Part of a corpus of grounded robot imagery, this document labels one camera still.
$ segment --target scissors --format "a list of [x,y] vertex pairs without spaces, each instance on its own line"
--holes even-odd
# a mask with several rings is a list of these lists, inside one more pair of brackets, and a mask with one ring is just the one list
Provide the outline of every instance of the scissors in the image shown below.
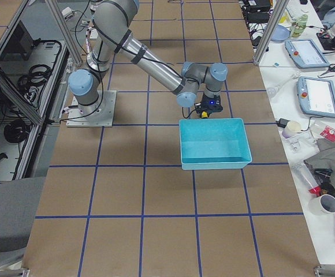
[[325,74],[327,74],[327,73],[329,73],[329,72],[335,72],[335,63],[331,63],[331,64],[329,65],[327,71],[324,72],[324,73],[322,73],[322,74],[320,74],[318,77],[321,78],[321,76],[323,76],[323,75],[325,75]]

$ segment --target cup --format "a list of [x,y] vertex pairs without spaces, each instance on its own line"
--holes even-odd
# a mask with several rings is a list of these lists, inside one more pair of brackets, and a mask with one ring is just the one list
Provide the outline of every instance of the cup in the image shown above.
[[283,129],[282,136],[286,139],[293,137],[301,132],[301,124],[297,121],[289,121],[286,127]]
[[335,214],[335,198],[329,194],[312,199],[308,204],[314,215]]

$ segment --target black plug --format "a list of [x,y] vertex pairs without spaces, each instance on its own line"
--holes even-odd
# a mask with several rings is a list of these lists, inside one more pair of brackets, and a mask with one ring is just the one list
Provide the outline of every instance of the black plug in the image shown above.
[[279,120],[276,120],[276,124],[280,128],[285,128],[287,126],[288,122],[289,122],[289,120],[284,119],[284,118],[280,118]]

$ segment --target turquoise plastic bin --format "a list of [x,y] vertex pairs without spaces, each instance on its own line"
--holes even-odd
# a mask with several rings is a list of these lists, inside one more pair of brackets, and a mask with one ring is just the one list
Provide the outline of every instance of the turquoise plastic bin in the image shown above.
[[182,119],[179,130],[184,170],[242,169],[252,162],[241,118]]

